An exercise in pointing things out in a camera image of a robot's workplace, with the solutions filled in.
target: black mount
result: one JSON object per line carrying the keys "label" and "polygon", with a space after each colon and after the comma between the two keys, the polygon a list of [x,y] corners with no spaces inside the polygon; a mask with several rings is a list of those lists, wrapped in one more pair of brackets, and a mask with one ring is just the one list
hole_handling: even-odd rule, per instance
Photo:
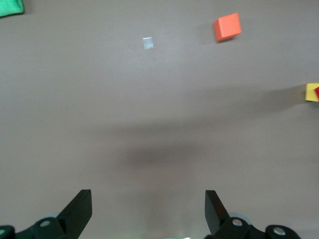
{"label": "black mount", "polygon": [[56,218],[41,219],[19,233],[13,226],[0,226],[0,239],[77,239],[91,216],[91,190],[81,190]]}
{"label": "black mount", "polygon": [[301,239],[281,225],[269,225],[261,232],[241,218],[231,218],[215,191],[206,191],[205,217],[211,235],[205,239]]}

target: block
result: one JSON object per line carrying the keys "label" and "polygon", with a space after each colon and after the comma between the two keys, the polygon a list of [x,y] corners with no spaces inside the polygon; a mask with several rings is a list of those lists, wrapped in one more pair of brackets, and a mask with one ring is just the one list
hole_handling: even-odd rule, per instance
{"label": "block", "polygon": [[149,50],[154,48],[154,43],[153,43],[153,38],[152,37],[146,37],[143,38],[143,43],[144,43],[144,49]]}
{"label": "block", "polygon": [[319,83],[306,84],[306,101],[319,102]]}
{"label": "block", "polygon": [[217,41],[223,41],[232,38],[241,33],[239,14],[233,13],[222,16],[213,24]]}

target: screw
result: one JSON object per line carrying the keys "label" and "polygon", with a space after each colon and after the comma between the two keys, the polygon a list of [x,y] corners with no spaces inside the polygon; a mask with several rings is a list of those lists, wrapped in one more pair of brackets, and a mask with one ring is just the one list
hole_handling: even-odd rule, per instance
{"label": "screw", "polygon": [[242,221],[239,219],[234,219],[233,220],[233,225],[241,227],[243,225]]}
{"label": "screw", "polygon": [[51,222],[50,221],[44,221],[40,224],[40,227],[46,227],[47,225],[49,225]]}
{"label": "screw", "polygon": [[273,230],[274,230],[274,233],[276,233],[277,235],[280,235],[280,236],[286,235],[286,232],[282,228],[274,228]]}

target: orange block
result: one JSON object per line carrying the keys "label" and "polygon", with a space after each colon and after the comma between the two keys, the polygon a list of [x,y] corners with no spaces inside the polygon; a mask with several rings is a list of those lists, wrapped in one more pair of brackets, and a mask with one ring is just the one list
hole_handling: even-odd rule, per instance
{"label": "orange block", "polygon": [[222,16],[213,24],[217,41],[232,38],[241,33],[238,13]]}

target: green cloth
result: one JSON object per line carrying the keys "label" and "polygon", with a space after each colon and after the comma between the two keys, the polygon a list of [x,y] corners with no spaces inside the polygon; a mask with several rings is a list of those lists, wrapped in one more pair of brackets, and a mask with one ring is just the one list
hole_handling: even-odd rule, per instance
{"label": "green cloth", "polygon": [[24,12],[22,0],[0,0],[0,16]]}

